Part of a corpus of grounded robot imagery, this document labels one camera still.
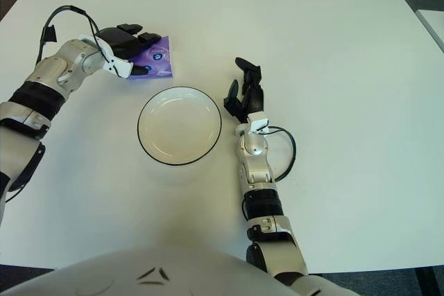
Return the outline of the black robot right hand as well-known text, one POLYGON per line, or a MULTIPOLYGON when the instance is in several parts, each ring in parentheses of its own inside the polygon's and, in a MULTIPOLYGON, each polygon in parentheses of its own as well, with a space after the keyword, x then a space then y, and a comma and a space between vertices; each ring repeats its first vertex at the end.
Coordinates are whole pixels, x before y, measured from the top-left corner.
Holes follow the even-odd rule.
POLYGON ((264 92, 260 85, 262 71, 260 66, 243 58, 235 58, 235 64, 244 73, 242 100, 238 99, 239 82, 233 80, 228 95, 223 99, 223 105, 231 116, 237 118, 240 123, 246 123, 249 114, 264 111, 264 92))

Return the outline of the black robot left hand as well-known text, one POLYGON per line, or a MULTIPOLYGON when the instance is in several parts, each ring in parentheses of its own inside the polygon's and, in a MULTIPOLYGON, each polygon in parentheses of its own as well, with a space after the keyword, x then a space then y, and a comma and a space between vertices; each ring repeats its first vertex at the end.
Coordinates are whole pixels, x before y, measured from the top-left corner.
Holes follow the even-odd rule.
POLYGON ((113 54, 122 60, 132 60, 161 40, 157 33, 139 33, 139 24, 120 24, 101 29, 96 36, 105 41, 113 54))

